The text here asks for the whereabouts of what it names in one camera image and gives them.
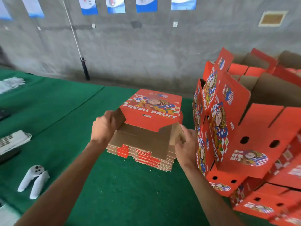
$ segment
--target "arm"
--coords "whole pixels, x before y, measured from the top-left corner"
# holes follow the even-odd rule
[[[181,126],[186,136],[186,142],[182,144],[178,138],[175,145],[175,153],[210,225],[244,225],[197,168],[195,164],[198,147],[196,132],[188,130],[183,125]]]
[[[55,180],[48,190],[15,224],[63,225],[98,157],[104,152],[115,131],[112,111],[93,122],[91,141],[74,162]]]

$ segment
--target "forearm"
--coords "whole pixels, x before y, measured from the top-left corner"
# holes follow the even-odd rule
[[[28,209],[16,225],[63,225],[106,145],[89,142],[84,151]]]
[[[244,225],[194,166],[183,167],[211,226]]]

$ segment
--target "white cable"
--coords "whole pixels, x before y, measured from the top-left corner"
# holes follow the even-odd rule
[[[72,30],[72,33],[73,33],[73,36],[74,36],[74,39],[75,39],[75,43],[76,43],[76,46],[77,46],[77,50],[78,50],[78,53],[79,53],[79,56],[80,56],[80,59],[82,60],[82,55],[79,51],[79,47],[78,47],[78,44],[77,44],[77,40],[76,40],[76,37],[75,37],[75,34],[74,34],[74,31],[73,31],[73,27],[72,27],[72,24],[71,24],[71,21],[70,21],[70,18],[69,18],[69,14],[68,14],[68,11],[67,11],[67,8],[66,8],[66,5],[65,5],[65,2],[64,0],[63,1],[63,4],[64,4],[64,7],[65,7],[65,10],[66,10],[66,14],[67,14],[67,17],[68,17],[68,20],[69,20],[69,23],[70,23],[70,26],[71,26],[71,30]]]

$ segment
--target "stack of boxes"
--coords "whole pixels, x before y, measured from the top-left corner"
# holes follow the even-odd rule
[[[193,100],[197,165],[235,210],[293,225],[301,222],[301,59],[280,57],[223,48],[206,63]]]
[[[115,112],[118,123],[107,151],[136,162],[171,171],[175,139],[185,140],[180,124],[182,97],[141,89]]]

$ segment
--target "black circular hole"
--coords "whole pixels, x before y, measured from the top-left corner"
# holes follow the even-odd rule
[[[240,140],[240,143],[241,144],[246,144],[248,141],[249,141],[249,137],[243,137],[241,140]]]
[[[279,140],[273,140],[270,144],[270,148],[277,147],[279,145],[280,141]]]

